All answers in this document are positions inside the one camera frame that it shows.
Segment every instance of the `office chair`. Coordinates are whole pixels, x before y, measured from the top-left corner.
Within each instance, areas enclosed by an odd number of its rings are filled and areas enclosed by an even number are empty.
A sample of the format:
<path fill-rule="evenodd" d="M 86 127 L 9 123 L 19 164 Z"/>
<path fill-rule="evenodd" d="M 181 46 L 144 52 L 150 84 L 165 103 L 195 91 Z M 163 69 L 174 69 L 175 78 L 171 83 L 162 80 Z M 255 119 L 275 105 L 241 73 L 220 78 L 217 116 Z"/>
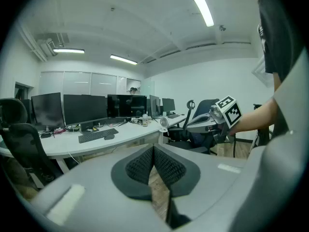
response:
<path fill-rule="evenodd" d="M 196 112 L 193 115 L 193 118 L 208 113 L 211 106 L 215 105 L 216 102 L 218 102 L 219 99 L 214 100 L 203 100 L 199 103 Z M 216 145 L 215 140 L 213 136 L 209 133 L 207 135 L 202 135 L 200 133 L 188 133 L 190 141 L 188 139 L 184 138 L 183 141 L 175 141 L 170 142 L 168 145 L 178 147 L 181 149 L 187 149 L 190 151 L 195 151 L 203 154 L 215 154 L 214 151 L 210 150 L 210 148 L 214 147 Z"/>
<path fill-rule="evenodd" d="M 191 111 L 195 108 L 195 103 L 193 100 L 187 102 L 187 108 L 189 109 L 189 112 L 183 127 L 180 128 L 178 124 L 177 126 L 169 128 L 168 133 L 164 133 L 164 136 L 169 137 L 172 141 L 187 141 L 189 139 L 188 132 L 186 131 L 185 127 L 187 126 L 190 119 Z"/>
<path fill-rule="evenodd" d="M 25 123 L 27 118 L 21 101 L 0 99 L 0 134 L 3 141 L 36 186 L 43 188 L 62 173 L 47 157 L 38 131 Z"/>

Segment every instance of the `keyboard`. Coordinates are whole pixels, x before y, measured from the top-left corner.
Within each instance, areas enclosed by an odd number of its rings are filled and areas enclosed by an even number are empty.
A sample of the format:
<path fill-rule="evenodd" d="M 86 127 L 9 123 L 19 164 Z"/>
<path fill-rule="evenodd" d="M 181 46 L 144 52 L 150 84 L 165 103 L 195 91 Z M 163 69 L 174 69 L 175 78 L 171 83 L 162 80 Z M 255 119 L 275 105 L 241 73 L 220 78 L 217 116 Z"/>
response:
<path fill-rule="evenodd" d="M 82 143 L 90 142 L 90 141 L 100 139 L 100 138 L 104 138 L 108 135 L 117 134 L 117 133 L 118 133 L 118 131 L 116 129 L 112 128 L 112 129 L 108 129 L 108 130 L 103 130 L 103 131 L 98 131 L 98 132 L 78 136 L 78 141 L 79 141 L 80 144 L 82 144 Z"/>
<path fill-rule="evenodd" d="M 178 115 L 178 114 L 171 114 L 171 115 L 169 115 L 168 116 L 168 118 L 177 118 L 177 117 L 179 117 L 180 115 Z"/>

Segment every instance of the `floor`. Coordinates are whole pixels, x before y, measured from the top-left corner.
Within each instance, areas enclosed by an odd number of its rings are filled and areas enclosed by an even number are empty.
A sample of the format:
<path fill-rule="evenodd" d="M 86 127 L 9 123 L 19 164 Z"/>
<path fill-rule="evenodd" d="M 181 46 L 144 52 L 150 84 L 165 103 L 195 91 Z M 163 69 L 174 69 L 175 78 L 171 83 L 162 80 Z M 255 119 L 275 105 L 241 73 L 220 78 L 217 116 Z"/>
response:
<path fill-rule="evenodd" d="M 138 143 L 134 143 L 129 146 L 132 147 L 136 145 L 138 145 Z M 251 147 L 250 143 L 237 142 L 235 157 L 240 158 L 240 159 L 247 159 L 249 156 L 250 147 Z M 233 144 L 216 145 L 215 147 L 212 148 L 212 150 L 216 152 L 219 157 L 220 156 L 221 157 L 233 157 Z M 29 181 L 24 169 L 13 158 L 4 160 L 4 168 L 9 178 L 14 183 L 15 188 L 22 194 L 22 196 L 26 200 L 31 201 L 31 199 L 36 196 L 38 191 L 33 187 L 33 184 Z M 153 167 L 150 173 L 148 185 L 150 186 L 152 190 L 153 207 L 158 213 L 158 215 L 163 220 L 165 220 L 166 215 L 167 215 L 167 208 L 168 208 L 169 189 L 164 185 L 155 167 Z"/>

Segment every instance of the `ceiling light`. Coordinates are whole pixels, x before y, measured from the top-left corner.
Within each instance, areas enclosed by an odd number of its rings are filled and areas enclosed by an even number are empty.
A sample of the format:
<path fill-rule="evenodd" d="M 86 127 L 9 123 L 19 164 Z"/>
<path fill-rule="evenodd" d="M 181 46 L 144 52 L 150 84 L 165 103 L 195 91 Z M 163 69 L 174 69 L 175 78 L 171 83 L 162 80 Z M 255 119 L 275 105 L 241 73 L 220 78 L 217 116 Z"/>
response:
<path fill-rule="evenodd" d="M 113 54 L 111 55 L 111 58 L 116 59 L 116 60 L 120 60 L 120 61 L 123 61 L 123 62 L 126 62 L 126 63 L 129 63 L 129 64 L 134 64 L 134 65 L 137 64 L 137 62 L 134 62 L 132 60 L 129 60 L 129 59 L 126 59 L 126 58 L 122 58 L 122 57 L 119 57 L 119 56 L 116 56 L 116 55 L 113 55 Z"/>
<path fill-rule="evenodd" d="M 207 27 L 213 26 L 214 25 L 213 19 L 212 19 L 211 12 L 208 8 L 206 1 L 205 0 L 194 0 L 194 1 L 202 13 L 202 16 L 206 22 L 206 26 Z"/>
<path fill-rule="evenodd" d="M 83 49 L 71 49 L 71 48 L 55 48 L 54 52 L 68 52 L 68 53 L 85 53 Z"/>

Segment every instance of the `white desk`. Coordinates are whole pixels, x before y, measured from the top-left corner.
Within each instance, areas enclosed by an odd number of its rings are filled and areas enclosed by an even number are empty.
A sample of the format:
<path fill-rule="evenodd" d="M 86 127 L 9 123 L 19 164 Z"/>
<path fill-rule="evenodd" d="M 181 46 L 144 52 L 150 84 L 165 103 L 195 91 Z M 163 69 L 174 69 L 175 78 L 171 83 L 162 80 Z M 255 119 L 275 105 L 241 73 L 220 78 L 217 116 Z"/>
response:
<path fill-rule="evenodd" d="M 180 115 L 177 118 L 169 119 L 169 127 L 174 126 L 178 123 L 183 122 L 186 116 Z M 72 156 L 84 156 L 94 153 L 102 152 L 113 147 L 118 147 L 130 142 L 136 141 L 137 139 L 142 139 L 145 136 L 159 133 L 159 140 L 162 140 L 163 133 L 159 132 L 161 129 L 160 119 L 157 119 L 158 123 L 151 120 L 151 123 L 147 127 L 141 125 L 126 123 L 122 126 L 114 127 L 119 133 L 115 134 L 115 138 L 112 140 L 104 140 L 104 138 L 96 139 L 87 143 L 80 144 L 78 142 L 78 136 L 81 135 L 80 132 L 64 132 L 59 135 L 55 135 L 49 138 L 41 139 L 42 146 L 46 155 L 50 159 L 56 159 L 61 170 L 66 173 L 69 171 L 68 167 L 64 162 L 64 158 Z M 104 126 L 99 128 L 100 131 L 108 130 L 110 127 Z M 13 157 L 11 152 L 0 147 L 0 154 L 6 157 Z"/>

